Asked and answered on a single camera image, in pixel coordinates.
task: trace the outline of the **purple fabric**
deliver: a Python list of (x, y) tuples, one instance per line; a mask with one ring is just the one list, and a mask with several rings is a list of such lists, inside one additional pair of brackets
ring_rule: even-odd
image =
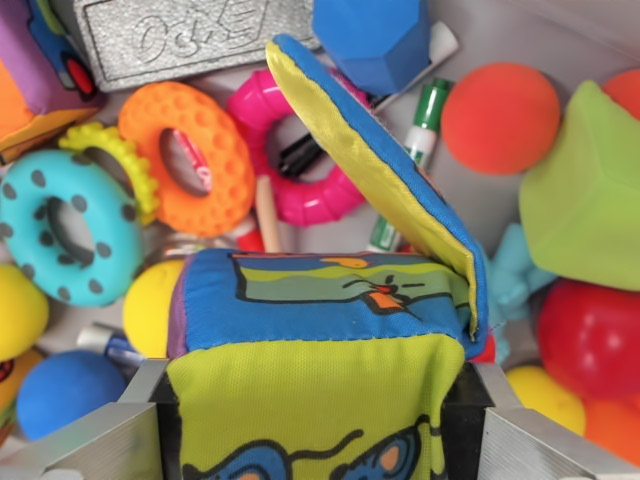
[(55, 110), (90, 108), (101, 104), (97, 95), (84, 102), (66, 90), (29, 32), (29, 10), (24, 0), (0, 0), (0, 60), (18, 85), (29, 110), (44, 115)]
[(195, 255), (191, 255), (184, 262), (184, 267), (178, 277), (178, 283), (173, 289), (171, 297), (171, 309), (169, 313), (169, 338), (167, 342), (167, 356), (179, 358), (187, 353), (187, 308), (184, 301), (184, 284), (187, 271), (193, 262)]

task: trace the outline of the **red ball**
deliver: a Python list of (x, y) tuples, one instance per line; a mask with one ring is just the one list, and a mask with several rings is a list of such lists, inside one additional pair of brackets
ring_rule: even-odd
[(640, 70), (631, 70), (613, 77), (602, 90), (640, 120)]
[(517, 63), (474, 70), (453, 89), (442, 114), (442, 137), (462, 164), (488, 175), (511, 175), (547, 154), (560, 126), (560, 102), (542, 73)]
[(640, 393), (640, 293), (562, 279), (538, 322), (547, 372), (584, 398)]

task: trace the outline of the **yellow textured ring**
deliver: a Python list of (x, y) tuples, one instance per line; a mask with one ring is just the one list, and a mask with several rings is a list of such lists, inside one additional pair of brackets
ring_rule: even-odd
[(108, 153), (129, 177), (142, 225), (148, 225), (156, 218), (155, 211), (160, 204), (156, 196), (158, 181), (149, 174), (149, 160), (138, 156), (135, 144), (120, 138), (116, 127), (105, 128), (100, 122), (72, 127), (58, 145), (78, 153), (89, 148)]

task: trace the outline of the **rubber ring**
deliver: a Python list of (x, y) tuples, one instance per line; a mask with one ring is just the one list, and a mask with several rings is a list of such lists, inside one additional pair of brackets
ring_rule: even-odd
[[(149, 84), (126, 101), (118, 127), (151, 162), (151, 175), (159, 184), (159, 220), (181, 232), (213, 237), (246, 217), (255, 193), (249, 150), (231, 118), (211, 97), (181, 83)], [(165, 167), (160, 135), (166, 129), (185, 133), (204, 155), (213, 178), (205, 197), (183, 190)]]
[[(143, 261), (142, 229), (132, 199), (105, 170), (83, 155), (41, 150), (17, 162), (0, 191), (0, 231), (44, 292), (79, 306), (106, 305), (126, 293)], [(52, 198), (71, 204), (87, 223), (96, 245), (89, 265), (56, 238), (46, 215)]]
[(116, 127), (105, 128), (100, 122), (72, 127), (58, 145), (74, 153), (84, 153), (89, 148), (108, 153), (129, 177), (140, 223), (148, 225), (155, 220), (160, 201), (155, 194), (158, 182), (149, 175), (149, 160), (139, 157), (135, 144), (120, 138)]

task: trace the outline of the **dark polka dot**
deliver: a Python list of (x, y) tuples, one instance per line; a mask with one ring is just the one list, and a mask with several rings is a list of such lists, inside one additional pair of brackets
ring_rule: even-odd
[(82, 154), (74, 155), (73, 157), (71, 157), (71, 161), (76, 165), (82, 165), (83, 167), (86, 167), (87, 165), (91, 165), (93, 163), (93, 160)]
[(0, 223), (0, 235), (3, 237), (11, 238), (13, 235), (13, 228), (8, 223)]
[(31, 181), (38, 187), (45, 187), (47, 180), (44, 178), (44, 174), (40, 170), (34, 170), (31, 174)]
[(122, 207), (122, 216), (127, 222), (133, 222), (136, 219), (136, 209), (131, 205)]
[(97, 280), (91, 280), (89, 282), (89, 290), (93, 293), (102, 293), (102, 285)]
[(68, 302), (69, 300), (71, 300), (71, 294), (69, 293), (69, 290), (66, 287), (60, 287), (58, 289), (58, 296), (65, 302)]
[(33, 214), (33, 218), (35, 218), (36, 220), (44, 220), (44, 217), (46, 216), (47, 216), (47, 207), (44, 205), (39, 206), (38, 209)]
[(24, 273), (29, 280), (33, 280), (33, 277), (35, 277), (36, 275), (36, 270), (33, 268), (33, 266), (29, 265), (28, 263), (25, 263), (20, 269), (22, 270), (22, 273)]
[(16, 191), (13, 189), (10, 183), (5, 183), (2, 186), (2, 193), (4, 193), (4, 196), (9, 200), (15, 200), (15, 198), (18, 196), (16, 195)]
[(60, 265), (71, 265), (75, 262), (76, 262), (76, 259), (73, 258), (71, 255), (67, 255), (66, 253), (63, 253), (62, 255), (58, 255), (58, 263)]
[(96, 252), (102, 258), (109, 258), (111, 256), (111, 247), (103, 242), (96, 243)]
[(40, 245), (44, 247), (50, 247), (53, 245), (53, 235), (49, 232), (42, 232), (40, 234)]
[(73, 205), (73, 207), (80, 213), (87, 211), (87, 201), (82, 195), (74, 195), (71, 198), (71, 205)]

